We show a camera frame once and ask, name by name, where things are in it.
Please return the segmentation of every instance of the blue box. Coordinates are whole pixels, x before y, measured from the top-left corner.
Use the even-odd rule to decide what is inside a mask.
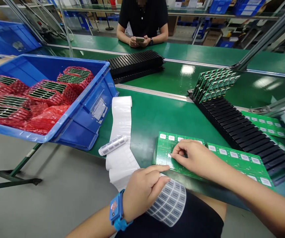
[[[232,0],[214,0],[209,8],[209,13],[225,14],[231,2]]]
[[[32,86],[42,79],[56,81],[58,74],[68,66],[85,67],[92,71],[94,78],[49,133],[43,136],[0,125],[0,134],[90,150],[111,107],[112,98],[119,94],[110,74],[109,62],[23,54],[0,65],[0,74],[18,78]]]
[[[21,23],[0,21],[0,54],[20,55],[41,47]]]
[[[236,16],[254,16],[263,6],[264,2],[265,0],[258,0],[258,1],[239,0],[235,3],[235,6],[233,8],[233,13]]]
[[[228,41],[226,38],[221,37],[216,44],[217,47],[232,48],[234,41]]]

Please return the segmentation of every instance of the green workbench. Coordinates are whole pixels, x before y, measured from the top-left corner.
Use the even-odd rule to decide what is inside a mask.
[[[87,39],[87,46],[84,44],[84,41],[81,45],[77,45],[78,39],[80,39],[78,36],[75,37],[73,44],[77,47],[87,47],[92,49],[95,47],[97,50],[108,50],[123,53],[137,52],[136,49],[131,49],[129,46],[119,43],[118,40],[113,38],[90,36],[86,36],[86,38],[85,36],[82,37]],[[241,50],[237,49],[189,46],[170,43],[153,46],[152,49],[160,53],[165,58],[196,62],[206,61],[206,63],[210,64],[223,65],[234,64],[240,60],[243,55],[245,55],[245,52],[241,52]],[[32,53],[69,57],[69,50],[61,47],[43,47],[42,49],[36,50]],[[73,54],[76,58],[95,60],[107,60],[117,56],[113,54],[89,52],[83,49],[74,49]],[[280,60],[282,57],[285,58],[284,54],[279,55],[267,52],[262,52],[261,54],[270,54],[270,56],[268,56],[270,60]],[[191,66],[173,62],[166,62],[164,66],[165,70],[163,72],[135,79],[125,83],[125,85],[185,96],[187,95],[186,91],[188,89],[194,88],[199,73],[212,69],[204,66]],[[262,67],[262,70],[276,72],[278,72],[278,70],[282,70],[280,73],[285,73],[285,68],[277,67],[276,64],[268,63],[266,64],[266,67],[268,68],[266,69]],[[202,138],[205,142],[229,146],[194,103],[170,99],[165,96],[162,97],[148,93],[136,92],[128,89],[118,88],[117,90],[120,92],[119,96],[132,97],[132,129],[130,148],[141,167],[151,165],[156,137],[158,136],[159,131],[193,136],[196,138]],[[285,79],[244,73],[240,80],[236,82],[234,87],[229,90],[226,95],[226,99],[235,106],[251,108],[270,104],[272,96],[277,99],[285,97]],[[90,151],[86,151],[87,153],[99,156],[98,149],[109,142],[112,122],[112,113],[109,111],[99,130],[99,136],[94,147]],[[168,175],[173,179],[182,182],[191,190],[200,192],[234,206],[246,208],[232,192],[227,191],[220,186],[194,180],[173,171],[169,171]],[[285,182],[277,186],[276,190],[278,193],[285,196]]]

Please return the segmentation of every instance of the hand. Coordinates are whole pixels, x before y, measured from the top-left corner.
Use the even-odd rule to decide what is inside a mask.
[[[170,178],[160,176],[168,165],[152,165],[133,172],[123,194],[124,219],[127,223],[144,214],[155,202]]]
[[[173,149],[171,157],[200,177],[216,181],[220,170],[228,166],[206,146],[197,140],[181,140]]]
[[[139,42],[139,45],[143,48],[145,48],[151,41],[150,38],[148,38],[147,35],[145,35],[143,38],[145,38],[144,42]]]
[[[129,39],[129,42],[128,42],[129,46],[132,47],[132,48],[137,48],[139,46],[139,44],[136,42],[136,37],[135,36],[132,36],[130,39]]]

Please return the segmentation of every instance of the black shorts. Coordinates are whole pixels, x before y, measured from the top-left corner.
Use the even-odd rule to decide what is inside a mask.
[[[116,238],[220,237],[223,226],[223,220],[213,208],[187,192],[183,214],[173,227],[168,227],[148,214],[143,214],[125,231],[119,231]]]

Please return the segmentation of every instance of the gray floor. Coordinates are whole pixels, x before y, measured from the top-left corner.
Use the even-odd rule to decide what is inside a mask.
[[[33,146],[0,135],[0,170],[13,169]],[[43,182],[0,189],[0,238],[64,237],[117,193],[104,160],[66,146],[42,145],[23,171]],[[274,236],[252,213],[229,206],[222,237]]]

